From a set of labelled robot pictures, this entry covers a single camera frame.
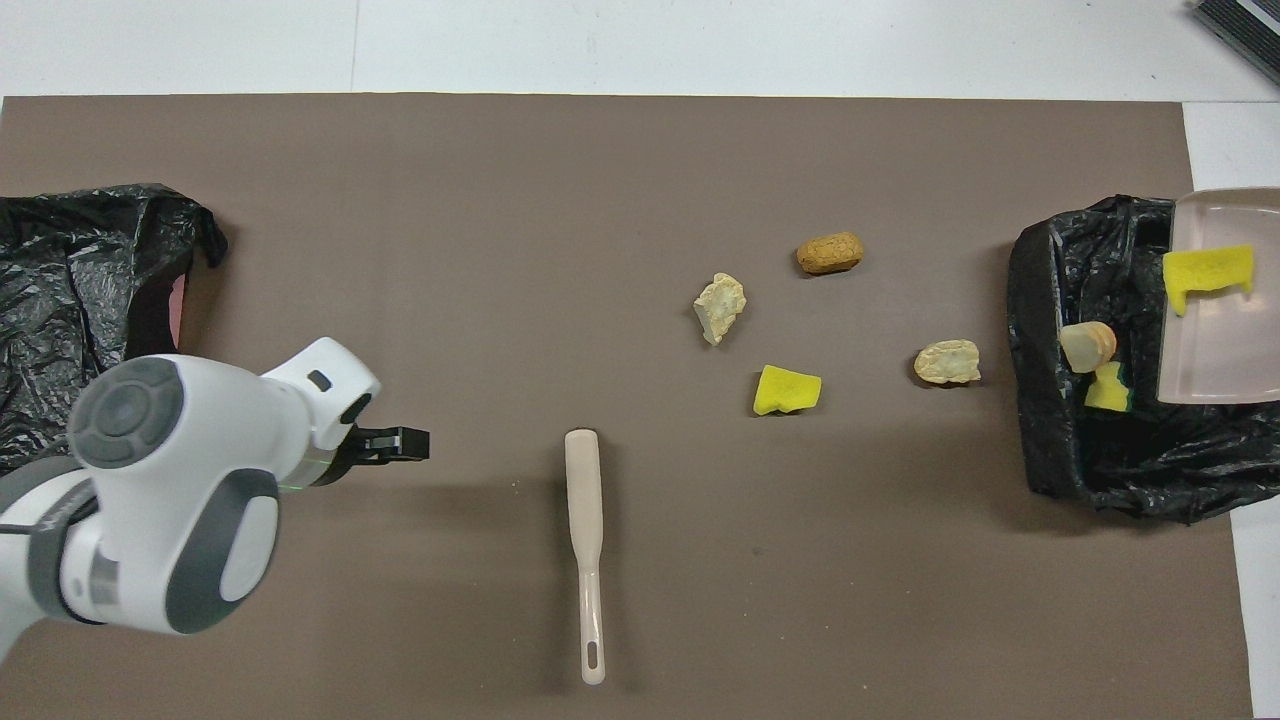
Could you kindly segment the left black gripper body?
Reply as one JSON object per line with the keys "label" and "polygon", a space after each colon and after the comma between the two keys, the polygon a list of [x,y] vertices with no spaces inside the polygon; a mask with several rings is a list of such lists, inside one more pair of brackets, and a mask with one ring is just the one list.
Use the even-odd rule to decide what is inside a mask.
{"label": "left black gripper body", "polygon": [[324,471],[311,483],[312,488],[337,483],[353,468],[375,466],[380,462],[378,454],[369,446],[372,439],[371,432],[361,429],[355,421],[366,406],[370,405],[372,398],[371,393],[364,393],[348,407],[343,418],[352,420],[349,430],[330,457]]}

